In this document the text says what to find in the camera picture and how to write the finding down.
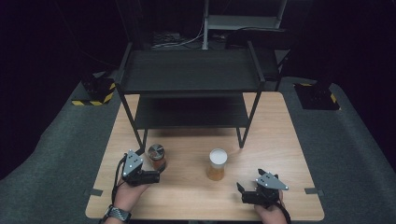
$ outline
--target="gray carpet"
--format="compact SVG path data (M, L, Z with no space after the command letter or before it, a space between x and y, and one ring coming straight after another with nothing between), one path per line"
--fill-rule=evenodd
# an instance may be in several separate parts
M324 192L319 198L325 218L319 223L395 223L396 174L343 91L331 86L342 110L303 110L295 82L314 81L286 77L279 91L314 183ZM35 152L0 181L0 223L97 223L85 216L88 190L119 107L117 94L102 106L65 102Z

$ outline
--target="wristwatch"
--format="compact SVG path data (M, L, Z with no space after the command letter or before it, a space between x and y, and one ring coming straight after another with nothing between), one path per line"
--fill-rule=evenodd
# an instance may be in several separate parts
M108 217L114 217L118 220L128 223L129 219L131 219L131 213L126 212L126 211L119 209L117 207L114 207L113 204L111 204L108 206L107 211L105 212L103 221L106 221L106 219Z

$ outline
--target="black chair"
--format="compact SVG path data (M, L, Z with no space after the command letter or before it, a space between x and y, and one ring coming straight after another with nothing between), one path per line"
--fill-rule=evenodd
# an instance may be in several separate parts
M247 49L250 40L266 81L276 81L275 91L278 91L282 75L280 66L284 68L290 49L297 43L297 35L284 29L243 28L227 36L226 49ZM278 63L276 50L289 52Z

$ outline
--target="light wood surface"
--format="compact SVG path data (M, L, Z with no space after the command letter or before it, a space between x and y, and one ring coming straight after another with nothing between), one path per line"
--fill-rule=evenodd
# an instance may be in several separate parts
M247 111L254 93L244 94ZM138 95L127 95L135 112ZM239 182L246 190L254 190L257 169L279 174L289 186L284 203L292 220L322 220L318 195L305 194L314 188L289 111L279 92L264 92L257 107L244 148L239 148L235 129L149 130L147 146L163 145L168 166L159 184L153 184L140 198L133 211L136 219L182 220L259 220L252 204L241 201L236 188ZM220 181L206 177L209 153L213 148L228 153L225 176ZM91 196L87 217L100 218L111 203L111 190L117 164L128 149L138 150L133 129L120 106L110 135L94 189L102 196ZM146 155L144 170L151 170Z

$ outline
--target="hand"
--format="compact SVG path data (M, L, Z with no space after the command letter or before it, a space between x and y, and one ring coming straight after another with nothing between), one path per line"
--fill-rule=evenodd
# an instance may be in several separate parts
M283 192L279 191L279 202L285 207L285 204L282 202L283 200ZM263 224L286 224L285 215L283 215L282 211L276 207L275 205L271 205L268 208L264 208L261 205L254 205L254 210L259 214L262 219Z
M119 188L117 190L116 198L114 200L114 206L122 209L126 212L131 213L132 210L134 209L134 206L137 204L139 201L140 196L143 194L143 192L149 188L150 185L139 185L136 187L131 187L127 183L124 183L123 180L119 180ZM122 223L122 221L114 218L114 217L109 217L106 222L106 224L110 223Z

